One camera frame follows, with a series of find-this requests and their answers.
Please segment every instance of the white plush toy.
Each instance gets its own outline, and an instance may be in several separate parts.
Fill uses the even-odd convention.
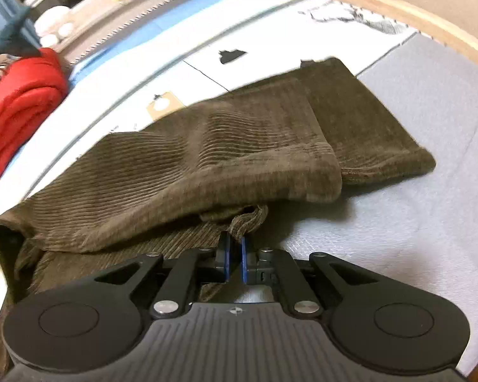
[[[64,5],[51,7],[33,24],[42,47],[53,47],[74,31],[71,9]]]

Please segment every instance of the folded garment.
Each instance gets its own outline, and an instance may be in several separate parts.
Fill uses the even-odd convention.
[[[67,80],[51,49],[14,62],[0,80],[0,176],[67,94]]]
[[[337,59],[105,136],[0,215],[13,303],[148,251],[176,257],[254,231],[274,200],[334,201],[342,184],[430,171],[435,161]],[[0,337],[0,375],[7,370]]]

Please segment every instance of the red cloth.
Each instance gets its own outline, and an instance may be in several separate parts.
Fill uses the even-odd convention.
[[[0,176],[68,91],[57,54],[40,51],[42,57],[14,62],[0,80]]]

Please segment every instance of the metal screw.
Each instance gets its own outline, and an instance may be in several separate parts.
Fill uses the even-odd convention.
[[[179,308],[179,304],[173,300],[160,300],[154,303],[154,310],[159,314],[173,313]]]
[[[294,305],[294,310],[303,314],[315,313],[318,309],[319,305],[310,300],[302,300]]]

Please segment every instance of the white round object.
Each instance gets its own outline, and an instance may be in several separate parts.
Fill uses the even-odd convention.
[[[64,23],[59,28],[59,36],[65,39],[69,34],[74,31],[74,24],[73,23]]]
[[[42,47],[53,47],[59,43],[59,38],[54,34],[48,34],[39,40]]]
[[[56,5],[41,14],[41,17],[33,24],[34,29],[39,37],[44,37],[51,32],[51,27],[57,22],[64,21],[64,17],[71,11],[69,7],[64,5]]]
[[[170,104],[170,101],[168,99],[159,98],[158,100],[154,102],[154,110],[166,109],[169,104]]]

